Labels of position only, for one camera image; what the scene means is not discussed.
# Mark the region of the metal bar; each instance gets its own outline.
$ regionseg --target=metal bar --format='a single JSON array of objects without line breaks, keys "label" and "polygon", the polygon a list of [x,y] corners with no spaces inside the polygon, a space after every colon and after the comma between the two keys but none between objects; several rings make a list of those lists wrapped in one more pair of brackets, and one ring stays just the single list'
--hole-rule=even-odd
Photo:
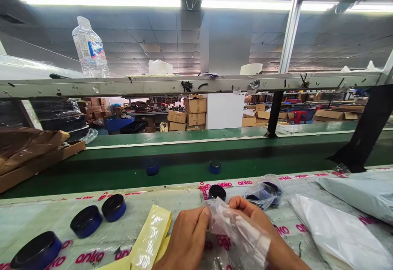
[{"label": "metal bar", "polygon": [[[309,73],[311,89],[335,89],[342,80],[348,87],[376,85],[381,72]],[[112,97],[181,95],[194,93],[231,93],[233,90],[249,91],[250,83],[259,80],[260,91],[305,90],[300,74],[285,75],[226,75],[216,78],[199,77],[138,77],[106,79],[42,79],[0,81],[0,99],[28,99],[45,97]],[[193,84],[185,92],[182,81]]]},{"label": "metal bar", "polygon": [[278,114],[280,113],[283,94],[284,94],[283,91],[274,92],[270,117],[269,117],[269,125],[267,127],[267,133],[265,134],[265,136],[268,138],[277,137],[276,128],[277,128]]},{"label": "metal bar", "polygon": [[364,164],[393,111],[392,92],[393,84],[371,89],[350,142],[328,159],[344,164],[350,172],[365,171]]}]

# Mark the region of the metal pole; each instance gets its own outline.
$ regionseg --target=metal pole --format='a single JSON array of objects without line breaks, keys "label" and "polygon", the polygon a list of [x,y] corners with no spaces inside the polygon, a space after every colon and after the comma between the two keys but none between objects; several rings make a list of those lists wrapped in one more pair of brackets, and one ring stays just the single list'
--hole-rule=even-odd
[{"label": "metal pole", "polygon": [[[291,61],[292,50],[294,47],[296,30],[298,28],[300,9],[302,6],[302,0],[292,0],[292,7],[289,11],[287,29],[285,32],[284,45],[282,46],[282,53],[280,59],[280,67],[278,69],[279,74],[285,74],[289,69],[289,63]],[[269,125],[267,127],[267,133],[265,136],[269,138],[275,138],[278,114],[280,113],[283,91],[274,92],[273,104],[271,106]]]}]

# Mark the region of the white bag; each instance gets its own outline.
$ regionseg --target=white bag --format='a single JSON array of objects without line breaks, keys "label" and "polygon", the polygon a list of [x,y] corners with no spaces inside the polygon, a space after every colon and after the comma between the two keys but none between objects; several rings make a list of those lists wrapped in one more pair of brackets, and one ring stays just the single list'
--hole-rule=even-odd
[{"label": "white bag", "polygon": [[323,178],[318,183],[347,204],[393,225],[392,183],[371,178]]},{"label": "white bag", "polygon": [[393,257],[358,218],[299,194],[289,202],[332,270],[393,268]]}]

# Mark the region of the metal rail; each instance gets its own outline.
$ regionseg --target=metal rail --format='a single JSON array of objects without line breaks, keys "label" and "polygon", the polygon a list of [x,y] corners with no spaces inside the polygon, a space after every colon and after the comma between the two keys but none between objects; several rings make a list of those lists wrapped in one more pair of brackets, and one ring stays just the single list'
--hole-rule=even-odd
[{"label": "metal rail", "polygon": [[[225,75],[220,77],[133,77],[97,79],[2,80],[0,100],[47,97],[110,97],[179,95],[191,93],[230,93],[251,90],[250,83],[259,81],[259,91],[322,90],[345,87],[375,86],[382,72],[307,73],[271,75]],[[304,88],[303,79],[309,82]],[[186,91],[181,82],[193,88]]]}]

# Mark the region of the red chair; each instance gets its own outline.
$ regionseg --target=red chair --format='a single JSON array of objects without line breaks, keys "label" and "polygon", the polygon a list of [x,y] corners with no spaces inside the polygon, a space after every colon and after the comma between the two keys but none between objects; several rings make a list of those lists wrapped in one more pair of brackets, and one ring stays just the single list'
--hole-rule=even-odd
[{"label": "red chair", "polygon": [[307,111],[292,111],[295,117],[292,119],[294,125],[299,125],[301,121],[306,123]]}]

